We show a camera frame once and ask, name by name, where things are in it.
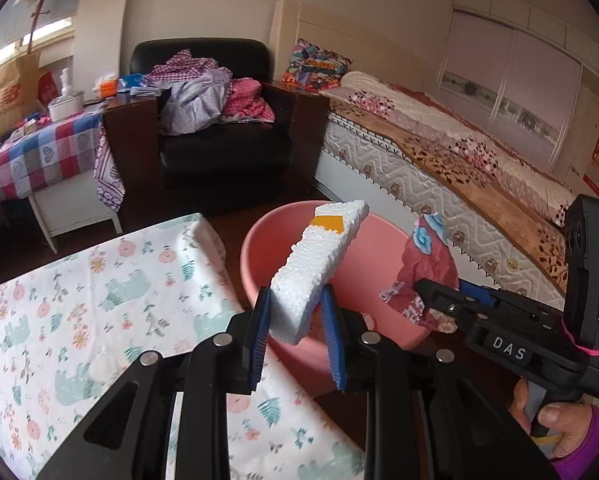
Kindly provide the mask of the purple sleeve forearm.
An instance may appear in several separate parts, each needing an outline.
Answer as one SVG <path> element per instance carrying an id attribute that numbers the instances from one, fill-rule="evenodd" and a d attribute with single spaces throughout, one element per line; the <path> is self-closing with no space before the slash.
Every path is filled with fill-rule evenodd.
<path id="1" fill-rule="evenodd" d="M 552 462 L 561 480 L 578 480 L 599 454 L 599 408 L 592 405 L 591 410 L 591 422 L 584 441 L 568 456 Z"/>

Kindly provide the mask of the right hand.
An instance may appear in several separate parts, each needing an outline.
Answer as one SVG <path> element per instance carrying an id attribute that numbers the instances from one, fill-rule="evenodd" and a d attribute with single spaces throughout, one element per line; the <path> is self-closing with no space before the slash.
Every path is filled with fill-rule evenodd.
<path id="1" fill-rule="evenodd" d="M 528 401 L 528 384 L 521 378 L 513 390 L 513 401 L 509 412 L 524 431 L 531 432 L 531 422 L 525 413 Z M 587 437 L 593 419 L 593 409 L 582 403 L 551 403 L 538 412 L 542 426 L 561 434 L 553 448 L 551 458 L 564 458 L 575 452 Z"/>

